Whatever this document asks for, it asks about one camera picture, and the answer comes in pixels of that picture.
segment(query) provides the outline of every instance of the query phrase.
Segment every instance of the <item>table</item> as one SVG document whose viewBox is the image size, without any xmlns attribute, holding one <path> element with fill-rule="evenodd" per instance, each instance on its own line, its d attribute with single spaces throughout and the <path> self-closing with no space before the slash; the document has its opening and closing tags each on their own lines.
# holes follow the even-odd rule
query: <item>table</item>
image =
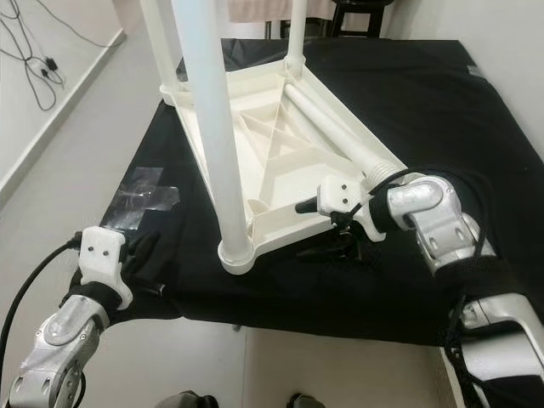
<svg viewBox="0 0 544 408">
<path fill-rule="evenodd" d="M 227 70 L 282 58 L 282 40 L 223 41 Z M 496 90 L 456 41 L 325 38 L 305 43 L 312 72 L 406 165 L 476 170 L 494 188 L 503 256 L 537 307 L 544 293 L 544 166 Z M 183 64 L 179 68 L 183 76 Z M 170 211 L 146 211 L 135 237 L 161 231 L 139 277 L 165 285 L 163 297 L 134 290 L 114 323 L 185 316 L 338 337 L 440 345 L 448 310 L 412 233 L 365 247 L 365 262 L 309 263 L 297 253 L 337 239 L 333 231 L 263 255 L 243 276 L 223 271 L 217 219 L 173 108 L 160 103 L 122 184 L 137 167 L 162 168 L 175 186 Z M 478 219 L 469 189 L 453 180 Z M 106 211 L 108 224 L 115 206 Z"/>
</svg>

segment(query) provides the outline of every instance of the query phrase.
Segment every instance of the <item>black stool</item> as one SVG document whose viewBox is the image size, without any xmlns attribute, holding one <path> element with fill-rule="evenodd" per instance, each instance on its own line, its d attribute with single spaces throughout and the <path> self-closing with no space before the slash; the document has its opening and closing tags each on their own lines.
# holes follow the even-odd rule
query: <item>black stool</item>
<svg viewBox="0 0 544 408">
<path fill-rule="evenodd" d="M 394 0 L 332 0 L 337 4 L 332 18 L 329 37 L 363 36 L 379 38 L 382 29 L 383 10 Z M 370 14 L 368 31 L 342 31 L 343 18 L 346 13 Z"/>
</svg>

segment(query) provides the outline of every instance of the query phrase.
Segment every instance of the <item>wall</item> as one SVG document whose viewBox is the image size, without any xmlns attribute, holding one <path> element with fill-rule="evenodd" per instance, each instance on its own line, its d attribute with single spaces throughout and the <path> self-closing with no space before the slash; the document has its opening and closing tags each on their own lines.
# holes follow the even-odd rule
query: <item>wall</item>
<svg viewBox="0 0 544 408">
<path fill-rule="evenodd" d="M 56 15 L 99 44 L 110 44 L 122 34 L 111 0 L 42 0 Z M 19 1 L 24 21 L 42 45 L 47 56 L 55 59 L 66 77 L 64 89 L 55 87 L 57 103 L 47 112 L 37 107 L 28 85 L 24 66 L 21 61 L 13 60 L 2 54 L 0 59 L 0 207 L 7 199 L 8 181 L 14 171 L 26 164 L 27 155 L 32 155 L 32 147 L 40 150 L 44 146 L 44 132 L 52 120 L 61 112 L 65 103 L 74 96 L 81 82 L 89 76 L 112 49 L 98 48 L 75 36 L 65 26 L 55 21 L 40 4 L 34 0 Z M 8 0 L 0 0 L 3 13 L 13 15 Z M 10 28 L 18 39 L 20 29 L 16 23 L 9 22 Z M 39 47 L 32 41 L 34 54 Z M 2 49 L 16 53 L 8 33 L 2 28 L 0 45 Z M 44 104 L 51 101 L 50 93 L 37 82 L 37 91 L 43 95 Z"/>
<path fill-rule="evenodd" d="M 397 0 L 387 37 L 459 39 L 544 157 L 544 2 Z"/>
</svg>

